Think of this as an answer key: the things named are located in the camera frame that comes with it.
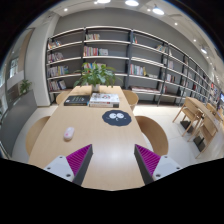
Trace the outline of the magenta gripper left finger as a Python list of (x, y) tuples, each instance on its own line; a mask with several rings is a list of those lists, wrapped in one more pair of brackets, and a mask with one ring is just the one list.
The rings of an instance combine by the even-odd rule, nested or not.
[(44, 170), (81, 186), (92, 155), (92, 145), (89, 144), (68, 156), (59, 155)]

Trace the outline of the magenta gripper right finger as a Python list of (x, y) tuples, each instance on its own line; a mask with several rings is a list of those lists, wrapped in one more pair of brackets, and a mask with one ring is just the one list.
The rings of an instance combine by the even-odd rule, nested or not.
[(181, 170), (168, 155), (159, 156), (140, 145), (135, 145), (134, 155), (145, 185)]

